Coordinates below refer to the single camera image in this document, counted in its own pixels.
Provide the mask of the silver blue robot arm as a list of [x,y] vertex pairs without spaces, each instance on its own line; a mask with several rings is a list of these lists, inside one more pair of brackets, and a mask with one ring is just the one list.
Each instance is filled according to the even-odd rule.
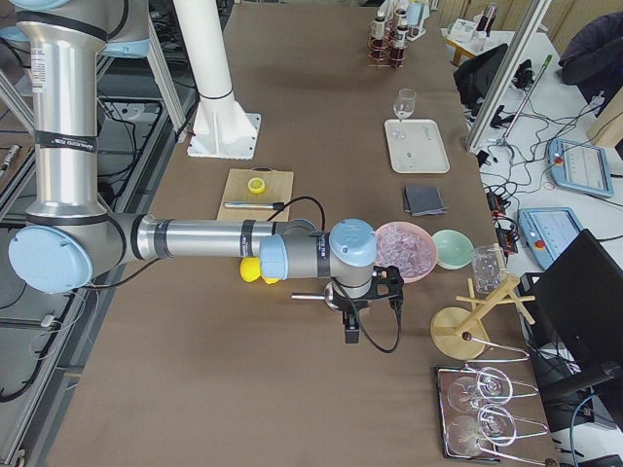
[[157,219],[112,213],[97,197],[96,60],[149,53],[144,1],[18,1],[17,26],[30,45],[37,197],[9,246],[15,273],[44,293],[89,285],[116,266],[182,256],[255,258],[268,279],[331,280],[328,304],[345,338],[366,330],[362,309],[403,306],[396,267],[376,263],[373,228],[346,219],[323,231],[305,220]]

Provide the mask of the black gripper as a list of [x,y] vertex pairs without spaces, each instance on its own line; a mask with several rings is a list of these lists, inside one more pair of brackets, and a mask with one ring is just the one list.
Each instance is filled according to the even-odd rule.
[[394,312],[397,326],[394,343],[399,344],[402,336],[403,286],[404,280],[400,275],[398,267],[374,266],[370,288],[362,297],[353,298],[349,292],[343,290],[343,299],[345,301],[343,309],[345,343],[358,343],[359,333],[362,332],[370,344],[376,344],[365,329],[363,321],[360,318],[360,311],[364,308],[369,308],[374,302],[387,300],[390,308]]

